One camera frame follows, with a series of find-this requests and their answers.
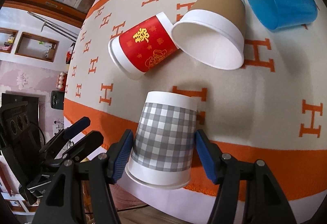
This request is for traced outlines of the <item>grey checked paper cup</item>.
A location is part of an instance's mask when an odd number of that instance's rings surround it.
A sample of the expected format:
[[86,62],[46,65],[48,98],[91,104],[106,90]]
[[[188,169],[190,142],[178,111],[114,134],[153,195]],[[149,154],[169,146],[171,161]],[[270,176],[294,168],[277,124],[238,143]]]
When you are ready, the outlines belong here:
[[171,92],[148,92],[126,174],[147,187],[174,190],[190,181],[197,101]]

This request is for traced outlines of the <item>red paper cup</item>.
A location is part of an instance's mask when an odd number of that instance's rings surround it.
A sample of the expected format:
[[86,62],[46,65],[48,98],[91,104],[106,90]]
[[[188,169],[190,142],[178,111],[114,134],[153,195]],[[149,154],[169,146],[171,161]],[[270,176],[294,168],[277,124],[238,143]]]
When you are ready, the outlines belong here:
[[125,75],[139,80],[178,50],[171,38],[172,27],[166,14],[160,12],[111,39],[109,55]]

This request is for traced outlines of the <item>brown sleeve paper cup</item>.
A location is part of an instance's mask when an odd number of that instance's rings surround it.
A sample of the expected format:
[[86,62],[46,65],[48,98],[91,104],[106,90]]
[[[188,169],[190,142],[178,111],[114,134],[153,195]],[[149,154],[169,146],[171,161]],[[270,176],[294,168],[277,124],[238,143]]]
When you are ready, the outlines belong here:
[[244,62],[245,1],[197,0],[176,22],[171,36],[186,54],[217,69]]

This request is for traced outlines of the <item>blue plastic cup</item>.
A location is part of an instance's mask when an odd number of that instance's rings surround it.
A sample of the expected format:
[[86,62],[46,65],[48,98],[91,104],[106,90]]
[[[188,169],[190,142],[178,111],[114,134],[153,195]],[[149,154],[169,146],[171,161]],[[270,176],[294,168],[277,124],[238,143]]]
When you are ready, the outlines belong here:
[[314,22],[318,8],[314,0],[248,0],[261,24],[270,30]]

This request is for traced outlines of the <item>orange beige H-pattern cloth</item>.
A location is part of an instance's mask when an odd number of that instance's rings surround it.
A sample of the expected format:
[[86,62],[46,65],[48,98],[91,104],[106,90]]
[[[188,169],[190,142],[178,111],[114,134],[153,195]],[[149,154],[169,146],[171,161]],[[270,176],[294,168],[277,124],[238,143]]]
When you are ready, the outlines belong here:
[[223,71],[177,51],[139,81],[128,79],[108,43],[158,12],[180,20],[196,0],[96,0],[69,69],[64,116],[87,116],[104,147],[136,129],[149,91],[195,98],[197,125],[243,161],[263,159],[286,197],[326,190],[326,4],[309,25],[272,32],[247,10],[244,65]]

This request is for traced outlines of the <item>lower wooden wall niche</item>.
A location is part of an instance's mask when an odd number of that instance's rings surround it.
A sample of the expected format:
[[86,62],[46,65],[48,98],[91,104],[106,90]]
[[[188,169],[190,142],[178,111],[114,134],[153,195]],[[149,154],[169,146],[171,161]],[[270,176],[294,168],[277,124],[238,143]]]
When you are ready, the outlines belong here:
[[59,42],[47,37],[22,32],[15,55],[53,62]]

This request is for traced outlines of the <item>wooden wall niche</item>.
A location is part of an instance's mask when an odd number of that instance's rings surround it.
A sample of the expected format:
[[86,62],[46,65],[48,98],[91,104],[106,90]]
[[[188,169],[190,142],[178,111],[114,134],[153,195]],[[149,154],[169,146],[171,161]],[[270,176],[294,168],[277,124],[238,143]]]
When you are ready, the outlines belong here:
[[11,53],[17,34],[18,34],[17,30],[2,28],[2,27],[0,28],[1,52]]
[[22,32],[15,55],[53,62],[59,42],[47,37]]

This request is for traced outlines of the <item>upper wooden wall niche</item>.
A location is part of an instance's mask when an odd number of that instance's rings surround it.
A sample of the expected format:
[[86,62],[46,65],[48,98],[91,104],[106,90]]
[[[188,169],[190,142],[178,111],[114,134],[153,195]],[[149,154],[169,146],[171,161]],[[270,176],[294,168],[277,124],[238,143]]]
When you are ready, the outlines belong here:
[[2,28],[2,27],[0,28],[1,52],[11,53],[17,34],[18,34],[17,30]]

